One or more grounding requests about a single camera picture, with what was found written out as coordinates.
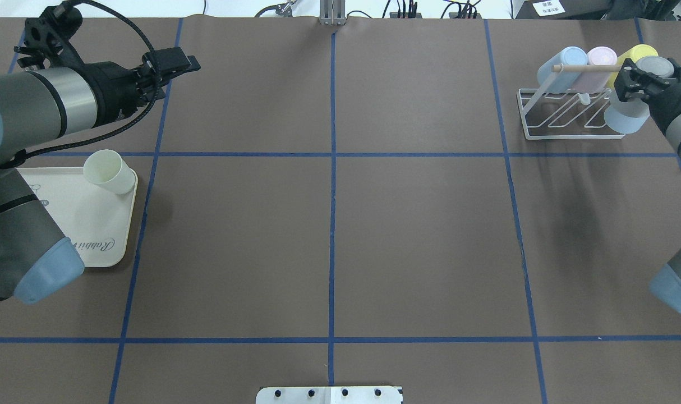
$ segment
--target white sticker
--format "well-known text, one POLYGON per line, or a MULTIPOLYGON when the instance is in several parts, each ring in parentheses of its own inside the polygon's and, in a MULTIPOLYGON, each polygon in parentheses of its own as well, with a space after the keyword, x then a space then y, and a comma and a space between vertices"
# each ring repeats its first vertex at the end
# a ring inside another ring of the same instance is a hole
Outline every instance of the white sticker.
POLYGON ((563 5, 560 0, 546 0, 546 2, 533 3, 535 11, 539 16, 558 15, 564 13, 563 5))

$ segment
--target white cup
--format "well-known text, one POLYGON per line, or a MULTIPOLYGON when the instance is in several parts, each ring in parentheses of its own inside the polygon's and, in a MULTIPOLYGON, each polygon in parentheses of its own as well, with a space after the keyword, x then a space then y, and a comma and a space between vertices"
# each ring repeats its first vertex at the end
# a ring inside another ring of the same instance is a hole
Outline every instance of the white cup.
POLYGON ((127 194, 136 183, 133 169, 128 168, 118 153, 109 149, 99 150, 86 159, 84 178, 118 195, 127 194))

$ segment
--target light blue cup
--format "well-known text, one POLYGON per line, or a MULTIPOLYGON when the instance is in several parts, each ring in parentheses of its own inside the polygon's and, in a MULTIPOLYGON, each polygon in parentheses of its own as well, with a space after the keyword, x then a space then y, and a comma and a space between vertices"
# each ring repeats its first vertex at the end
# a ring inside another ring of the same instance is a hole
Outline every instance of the light blue cup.
MULTIPOLYGON (((537 82, 542 85, 545 79, 550 76, 553 70, 553 65, 585 66, 587 61, 587 53, 585 53, 581 48, 577 48, 576 46, 568 46, 553 56, 549 61, 546 61, 545 64, 540 66, 540 69, 537 71, 537 82)), ((549 87, 547 92, 553 94, 566 92, 567 89, 572 87, 572 84, 579 77, 579 75, 579 72, 562 72, 549 87)))

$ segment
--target white tray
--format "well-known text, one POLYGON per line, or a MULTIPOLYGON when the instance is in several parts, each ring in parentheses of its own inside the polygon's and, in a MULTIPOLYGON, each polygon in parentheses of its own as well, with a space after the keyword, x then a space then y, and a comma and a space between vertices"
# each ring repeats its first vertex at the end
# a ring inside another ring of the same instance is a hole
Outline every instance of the white tray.
POLYGON ((126 252, 139 178, 117 195, 84 179, 81 167, 20 168, 19 173, 87 267, 110 267, 126 252))

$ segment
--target black cable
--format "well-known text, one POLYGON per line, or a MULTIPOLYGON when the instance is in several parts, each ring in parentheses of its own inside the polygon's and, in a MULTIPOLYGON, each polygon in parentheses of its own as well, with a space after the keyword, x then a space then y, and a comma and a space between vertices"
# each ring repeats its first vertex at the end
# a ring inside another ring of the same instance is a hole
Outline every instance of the black cable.
POLYGON ((373 18, 372 16, 369 16, 368 13, 366 13, 366 11, 361 11, 361 10, 350 11, 349 13, 347 13, 346 16, 350 16, 352 13, 361 13, 362 15, 367 16, 368 18, 373 18))
POLYGON ((390 2, 391 2, 391 0, 388 0, 388 2, 386 3, 386 7, 383 8, 383 16, 381 16, 381 18, 385 18, 385 13, 387 13, 387 11, 388 11, 388 7, 390 6, 390 2))
POLYGON ((123 125, 122 127, 118 128, 117 130, 110 131, 109 133, 107 133, 105 135, 93 137, 93 138, 88 139, 88 140, 75 141, 74 143, 67 143, 66 145, 51 146, 51 148, 38 149, 38 150, 32 151, 32 153, 25 153, 24 152, 23 156, 19 156, 20 153, 18 153, 17 156, 21 158, 20 161, 17 161, 18 159, 15 158, 12 161, 13 165, 10 168, 18 167, 21 164, 23 164, 24 161, 26 161, 26 159, 32 158, 34 156, 38 156, 39 154, 56 152, 56 151, 59 151, 59 150, 65 150, 65 149, 71 149, 71 148, 78 148, 79 146, 91 145, 92 143, 96 143, 97 141, 106 140, 106 139, 108 139, 112 136, 116 136, 119 133, 122 133, 123 131, 128 130, 128 128, 130 128, 133 125, 136 125, 136 123, 143 120, 143 118, 146 117, 146 115, 151 111, 151 108, 154 106, 154 103, 156 103, 156 97, 158 97, 158 94, 161 91, 161 73, 160 73, 158 63, 156 61, 156 56, 154 54, 154 47, 151 44, 151 41, 149 41, 149 38, 146 37, 146 35, 143 33, 143 31, 141 31, 141 29, 138 28, 138 26, 136 26, 133 23, 133 21, 129 20, 128 18, 125 18, 125 16, 118 13, 118 11, 112 10, 111 8, 106 7, 105 5, 103 5, 101 3, 94 2, 94 0, 71 0, 69 2, 71 7, 76 7, 76 6, 78 6, 79 4, 82 4, 82 3, 88 4, 89 6, 92 6, 92 7, 96 7, 99 10, 106 11, 107 13, 110 13, 110 15, 113 15, 116 18, 118 18, 119 20, 122 20, 128 26, 130 26, 133 29, 133 31, 136 31, 136 33, 140 36, 141 40, 144 41, 144 43, 146 44, 146 47, 149 48, 149 51, 150 51, 149 58, 151 60, 151 64, 154 66, 154 94, 153 94, 153 97, 151 97, 151 99, 149 100, 149 104, 146 105, 146 108, 144 108, 144 110, 141 111, 141 113, 139 113, 139 115, 137 115, 136 118, 134 118, 134 120, 132 120, 132 122, 129 122, 126 125, 123 125))
POLYGON ((263 10, 259 11, 258 13, 256 13, 256 15, 254 16, 254 18, 259 18, 259 16, 263 15, 264 13, 267 13, 268 11, 276 10, 277 7, 278 7, 278 5, 277 5, 277 4, 274 4, 274 5, 272 5, 272 6, 263 8, 263 10))
POLYGON ((467 2, 466 8, 467 8, 468 13, 467 14, 463 13, 463 18, 467 18, 468 20, 473 20, 473 19, 477 18, 477 7, 476 7, 476 5, 477 5, 477 3, 480 3, 480 2, 482 2, 482 0, 477 0, 477 2, 472 3, 472 4, 470 2, 467 2))
POLYGON ((443 10, 443 13, 440 15, 440 18, 443 18, 445 16, 445 13, 448 12, 448 8, 453 7, 454 4, 458 5, 458 14, 460 14, 461 10, 463 9, 463 5, 461 5, 458 2, 450 2, 450 4, 445 8, 445 10, 443 10))
POLYGON ((456 15, 455 17, 456 18, 466 18, 466 13, 470 13, 470 12, 471 12, 471 4, 469 2, 466 2, 463 5, 463 11, 458 13, 458 15, 456 15))

